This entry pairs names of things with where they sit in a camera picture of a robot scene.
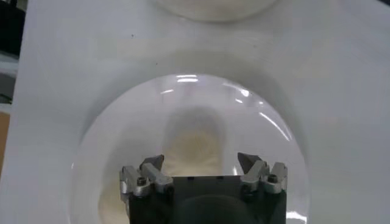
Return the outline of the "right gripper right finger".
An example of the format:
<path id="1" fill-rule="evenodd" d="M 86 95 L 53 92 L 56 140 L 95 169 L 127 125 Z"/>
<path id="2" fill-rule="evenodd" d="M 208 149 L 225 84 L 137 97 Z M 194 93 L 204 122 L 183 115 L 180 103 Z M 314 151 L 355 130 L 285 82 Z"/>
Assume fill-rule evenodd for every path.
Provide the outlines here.
<path id="1" fill-rule="evenodd" d="M 238 161 L 244 172 L 240 183 L 250 192 L 255 192 L 263 185 L 269 194 L 279 194 L 286 191 L 288 184 L 288 168 L 284 163 L 277 162 L 272 168 L 257 155 L 242 152 L 237 153 Z"/>

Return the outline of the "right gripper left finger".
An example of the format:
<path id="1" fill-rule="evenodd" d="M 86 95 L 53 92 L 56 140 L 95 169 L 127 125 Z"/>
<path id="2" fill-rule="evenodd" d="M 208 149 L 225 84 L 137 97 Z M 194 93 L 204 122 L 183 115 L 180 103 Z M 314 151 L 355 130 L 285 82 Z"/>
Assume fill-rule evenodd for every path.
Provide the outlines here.
<path id="1" fill-rule="evenodd" d="M 131 195 L 143 198 L 155 190 L 159 194 L 171 195 L 174 191 L 173 177 L 161 172 L 164 155 L 144 159 L 138 169 L 123 166 L 119 171 L 120 199 L 127 201 Z"/>

